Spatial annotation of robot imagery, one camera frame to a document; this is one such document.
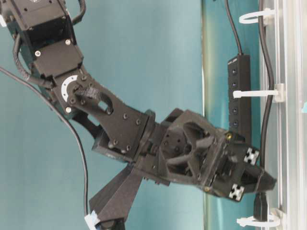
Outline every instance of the plug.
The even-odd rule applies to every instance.
[[[254,218],[260,222],[268,221],[268,201],[265,193],[257,193],[254,200]]]

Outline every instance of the teal wall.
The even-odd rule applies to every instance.
[[[259,89],[258,25],[239,24],[239,16],[258,11],[256,0],[230,0],[230,9],[245,54],[251,56],[252,90]],[[237,55],[237,46],[226,15],[224,0],[203,0],[206,117],[218,127],[229,128],[227,61]],[[254,146],[260,145],[260,101],[252,99]],[[254,195],[245,195],[240,203],[206,196],[206,224],[209,230],[242,229],[236,219],[252,216]]]
[[[67,0],[71,15],[77,0]],[[175,107],[201,113],[201,0],[88,0],[76,35],[91,75],[127,104],[162,121]],[[13,41],[0,29],[0,65],[17,73]],[[83,170],[77,144],[25,87],[0,74],[0,229],[84,230]],[[89,197],[124,164],[91,152]],[[143,181],[128,230],[201,230],[202,192]]]

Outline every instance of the black cable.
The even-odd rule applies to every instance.
[[[263,11],[263,8],[264,8],[264,0],[259,0],[259,11]],[[266,44],[263,16],[260,16],[258,20],[259,20],[259,35],[260,35],[261,48],[269,77],[269,90],[274,90],[274,72],[270,60],[268,47]],[[260,140],[260,166],[262,168],[265,167],[266,139],[267,139],[268,123],[270,118],[272,101],[273,101],[273,96],[269,95],[265,105],[263,121],[262,121],[261,140]],[[256,194],[254,201],[254,218],[259,221],[266,222],[268,221],[267,216],[268,216],[268,201],[266,193],[259,192]]]
[[[0,67],[0,72],[4,73],[5,75],[9,76],[10,78],[13,78],[15,81],[18,83],[28,87],[30,90],[32,90],[39,98],[41,98],[61,119],[62,122],[64,122],[68,128],[71,130],[73,135],[75,136],[79,150],[81,152],[81,157],[82,157],[82,163],[83,163],[83,169],[84,169],[84,214],[85,216],[88,215],[88,207],[87,207],[87,191],[88,191],[88,171],[87,171],[87,164],[86,164],[86,158],[85,158],[85,153],[83,150],[83,146],[80,140],[80,137],[74,127],[71,125],[71,123],[61,114],[61,112],[46,98],[42,95],[41,92],[39,92],[34,86],[31,84],[27,83],[26,81],[18,78],[14,74],[8,72],[4,68]]]
[[[15,65],[18,71],[21,73],[21,75],[26,81],[33,83],[35,85],[41,86],[43,88],[51,89],[53,86],[53,83],[51,81],[47,81],[45,79],[39,79],[39,78],[35,78],[31,76],[31,74],[28,73],[23,67],[23,65],[21,64],[18,58],[21,43],[22,43],[22,40],[21,40],[20,34],[18,34],[15,39],[14,48],[13,48],[13,58],[14,58],[14,62],[15,62]]]
[[[80,5],[80,13],[78,16],[76,16],[73,20],[72,20],[72,24],[75,25],[79,22],[82,21],[83,16],[85,15],[86,12],[86,4],[85,4],[85,0],[78,0],[79,1],[79,5]]]
[[[228,0],[225,0],[225,5],[226,5],[227,16],[228,16],[232,31],[234,32],[234,35],[235,35],[236,45],[238,46],[239,55],[243,55],[240,39],[236,31],[236,26],[235,26],[234,20],[232,19],[231,13],[230,13]]]
[[[263,11],[263,5],[264,5],[264,0],[259,0],[259,11]],[[266,44],[263,16],[259,17],[259,34],[260,34],[260,42],[264,56],[264,61],[268,71],[269,90],[274,90],[274,72],[269,56],[268,47]],[[268,96],[262,121],[261,144],[260,144],[260,166],[262,168],[264,168],[265,166],[265,146],[266,146],[267,129],[268,129],[268,122],[269,122],[272,101],[273,101],[273,96],[272,95]]]

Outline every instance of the power strip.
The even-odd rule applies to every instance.
[[[233,97],[236,90],[250,91],[250,57],[238,55],[228,62],[229,128],[251,144],[251,98]]]

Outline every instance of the black robotic arm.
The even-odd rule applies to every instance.
[[[94,151],[127,163],[90,200],[96,227],[124,229],[143,178],[194,185],[237,202],[244,193],[273,189],[276,180],[256,165],[259,151],[240,135],[215,128],[189,110],[175,109],[159,124],[154,112],[125,105],[96,82],[83,66],[65,1],[0,0],[0,14],[15,40],[14,60],[26,80],[91,133]],[[30,73],[20,64],[19,52]]]

